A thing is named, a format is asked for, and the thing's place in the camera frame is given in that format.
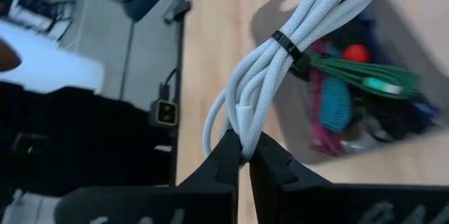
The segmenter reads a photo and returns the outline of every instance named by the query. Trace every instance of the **red object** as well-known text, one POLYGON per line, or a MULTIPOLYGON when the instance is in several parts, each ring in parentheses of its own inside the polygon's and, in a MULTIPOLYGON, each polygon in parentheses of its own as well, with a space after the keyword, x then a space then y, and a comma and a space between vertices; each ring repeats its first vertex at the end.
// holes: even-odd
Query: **red object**
POLYGON ((349 45, 342 54, 345 60, 352 60, 355 62, 369 62, 371 61, 368 49, 364 45, 349 45))

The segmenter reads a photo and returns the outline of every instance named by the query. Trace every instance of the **blue object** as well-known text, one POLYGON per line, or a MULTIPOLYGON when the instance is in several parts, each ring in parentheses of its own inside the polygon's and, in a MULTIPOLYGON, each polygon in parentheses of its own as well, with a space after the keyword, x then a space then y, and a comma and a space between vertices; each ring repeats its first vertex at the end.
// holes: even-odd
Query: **blue object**
MULTIPOLYGON (((334 46, 328 46, 330 57, 340 57, 334 46)), ((322 85, 320 122, 333 132, 343 131, 352 120, 352 104, 348 85, 338 77, 325 74, 322 85)))

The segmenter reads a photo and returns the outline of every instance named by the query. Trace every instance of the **white braided cable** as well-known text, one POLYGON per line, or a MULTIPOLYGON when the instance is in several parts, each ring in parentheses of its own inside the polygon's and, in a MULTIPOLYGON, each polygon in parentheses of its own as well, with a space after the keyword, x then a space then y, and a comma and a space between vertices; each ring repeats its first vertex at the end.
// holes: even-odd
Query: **white braided cable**
MULTIPOLYGON (((357 16, 372 0, 304 0, 280 29, 304 51, 312 42, 357 16)), ((239 134, 242 157, 251 159, 268 107, 293 59, 277 41, 268 39, 250 52, 234 69, 229 84, 209 110, 203 129, 203 151, 211 153, 210 135, 218 110, 226 104, 224 129, 239 134)))

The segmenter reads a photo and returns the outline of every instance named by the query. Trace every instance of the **wooden surface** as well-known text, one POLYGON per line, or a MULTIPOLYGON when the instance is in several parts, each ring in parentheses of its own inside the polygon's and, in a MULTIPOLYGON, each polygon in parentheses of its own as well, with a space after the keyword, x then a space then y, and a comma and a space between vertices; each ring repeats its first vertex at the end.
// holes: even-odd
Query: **wooden surface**
MULTIPOLYGON (((398 9, 406 15, 408 23, 422 36, 435 37, 433 28, 438 21, 425 18, 426 11, 408 11, 413 0, 401 2, 398 9)), ((420 3, 429 7, 429 1, 420 3)), ((220 90, 228 82, 229 75, 242 57, 264 41, 287 20, 300 0, 193 0, 194 7, 185 22, 184 59, 182 68, 181 124, 177 156, 177 182, 183 181, 204 160, 201 149, 203 123, 208 110, 220 90)), ((434 3, 441 7, 441 1, 434 3)), ((440 33, 447 29, 438 27, 440 33)), ((442 44, 433 39, 423 39, 429 50, 438 54, 442 44)), ((295 142, 289 137, 305 133, 303 121, 289 124, 285 110, 304 113, 304 104, 296 102, 292 107, 282 106, 283 100, 300 98, 304 93, 294 79, 286 79, 276 95, 266 121, 264 131, 287 145, 298 159, 321 159, 305 149, 306 143, 289 146, 295 142)), ((213 130, 216 142, 224 114, 218 116, 213 130)), ((334 182, 346 183, 432 183, 449 184, 449 174, 444 172, 449 153, 448 137, 444 134, 426 140, 413 140, 370 154, 359 155, 335 162, 309 166, 315 172, 334 182)), ((256 223, 253 196, 250 187, 248 165, 241 169, 239 195, 239 223, 256 223)))

